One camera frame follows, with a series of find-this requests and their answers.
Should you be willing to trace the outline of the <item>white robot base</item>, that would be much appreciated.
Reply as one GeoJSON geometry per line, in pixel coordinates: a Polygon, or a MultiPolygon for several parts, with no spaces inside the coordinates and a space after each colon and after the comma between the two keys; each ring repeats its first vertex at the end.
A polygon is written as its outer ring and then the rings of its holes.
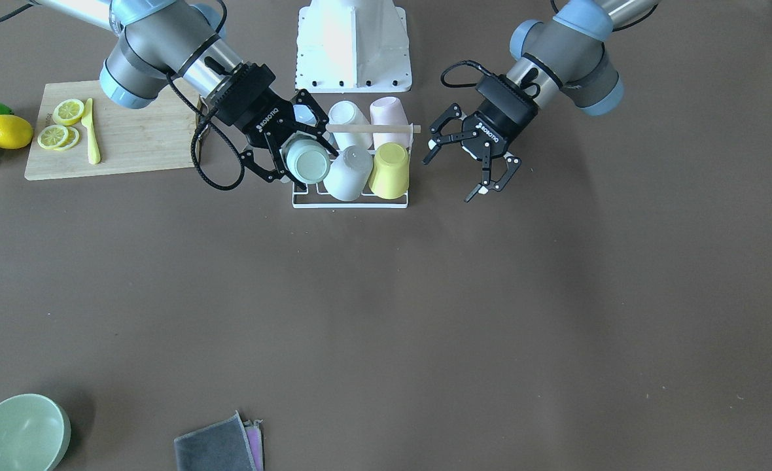
{"type": "Polygon", "coordinates": [[[298,12],[294,86],[312,94],[411,90],[407,18],[392,1],[311,1],[298,12]]]}

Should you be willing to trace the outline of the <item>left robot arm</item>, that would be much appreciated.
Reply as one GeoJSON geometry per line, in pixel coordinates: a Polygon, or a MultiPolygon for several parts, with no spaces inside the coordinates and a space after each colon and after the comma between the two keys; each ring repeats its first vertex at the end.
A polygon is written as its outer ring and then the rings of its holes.
{"type": "Polygon", "coordinates": [[[608,57],[607,39],[647,19],[658,4],[569,1],[554,8],[550,21],[530,19],[517,27],[509,42],[515,63],[508,72],[496,74],[475,60],[455,63],[481,74],[466,87],[483,101],[470,114],[453,103],[432,122],[423,163],[429,164],[443,147],[457,145],[482,165],[468,199],[504,190],[523,163],[510,146],[554,96],[565,95],[590,116],[605,115],[620,104],[625,87],[608,57]]]}

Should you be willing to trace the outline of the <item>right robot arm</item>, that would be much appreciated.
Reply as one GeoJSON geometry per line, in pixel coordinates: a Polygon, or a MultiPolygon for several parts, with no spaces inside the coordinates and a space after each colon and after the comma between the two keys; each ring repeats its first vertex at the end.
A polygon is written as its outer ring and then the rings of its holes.
{"type": "Polygon", "coordinates": [[[99,82],[108,98],[129,109],[150,105],[175,78],[200,93],[206,110],[198,122],[190,158],[200,168],[198,143],[210,130],[227,145],[221,126],[246,139],[234,150],[237,182],[246,172],[272,183],[291,181],[301,190],[325,179],[338,150],[326,138],[328,117],[305,89],[291,99],[272,89],[266,65],[244,60],[222,35],[226,12],[185,1],[41,1],[39,5],[111,30],[117,43],[99,82]]]}

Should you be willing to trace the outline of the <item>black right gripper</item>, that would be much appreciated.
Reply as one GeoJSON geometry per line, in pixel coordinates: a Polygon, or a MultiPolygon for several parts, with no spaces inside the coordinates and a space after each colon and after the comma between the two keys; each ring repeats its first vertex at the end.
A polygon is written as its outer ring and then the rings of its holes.
{"type": "Polygon", "coordinates": [[[315,131],[306,134],[323,140],[333,157],[338,155],[336,140],[327,131],[326,111],[308,90],[297,90],[290,103],[272,90],[274,80],[268,66],[243,63],[209,99],[209,113],[245,135],[247,147],[239,155],[244,169],[267,183],[289,181],[297,190],[305,190],[306,184],[285,163],[285,143],[294,132],[279,125],[278,120],[289,123],[296,119],[318,130],[320,137],[315,131]]]}

